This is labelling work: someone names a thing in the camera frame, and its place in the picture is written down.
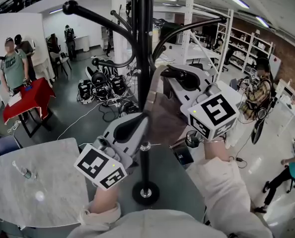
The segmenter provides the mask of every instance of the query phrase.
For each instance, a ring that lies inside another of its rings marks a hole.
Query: white sleeve
[[[218,157],[199,165],[201,193],[213,228],[226,235],[272,238],[271,231],[250,212],[250,197],[235,161]]]

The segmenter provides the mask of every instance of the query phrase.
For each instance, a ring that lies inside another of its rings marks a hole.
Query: white marker cube
[[[238,108],[226,99],[219,92],[188,109],[189,124],[208,140],[224,134],[238,119]]]

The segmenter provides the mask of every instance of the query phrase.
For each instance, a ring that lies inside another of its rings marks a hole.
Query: white chair
[[[63,66],[63,64],[64,64],[64,63],[67,63],[68,66],[69,66],[69,68],[70,68],[70,70],[72,70],[72,68],[71,68],[71,66],[70,66],[70,64],[69,64],[69,62],[68,62],[68,59],[69,59],[69,58],[62,58],[62,60],[60,60],[60,54],[58,54],[58,53],[54,53],[54,52],[50,52],[49,54],[50,54],[50,57],[51,57],[51,59],[52,59],[53,64],[55,65],[54,70],[56,70],[56,77],[58,77],[58,67],[59,67],[59,66],[62,67],[62,72],[64,71],[65,74],[66,74],[66,76],[68,77],[68,74],[67,74],[67,72],[66,72],[66,70],[65,70],[65,68],[64,68],[64,66]]]

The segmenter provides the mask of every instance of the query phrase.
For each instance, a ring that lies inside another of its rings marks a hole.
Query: cap
[[[16,45],[19,45],[20,44],[20,41],[21,41],[22,37],[20,34],[16,35],[15,38],[14,38],[14,42]]]
[[[5,45],[7,44],[7,42],[14,42],[13,39],[11,37],[8,37],[6,40],[5,40]]]

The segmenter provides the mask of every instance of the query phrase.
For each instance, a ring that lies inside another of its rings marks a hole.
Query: table covered with red cloth
[[[20,87],[22,99],[11,107],[7,104],[3,111],[3,119],[5,124],[13,117],[16,117],[25,111],[33,108],[39,109],[40,118],[43,120],[47,117],[48,102],[51,96],[55,97],[55,93],[49,86],[45,78],[40,78],[32,82],[32,89],[25,91],[24,86]]]

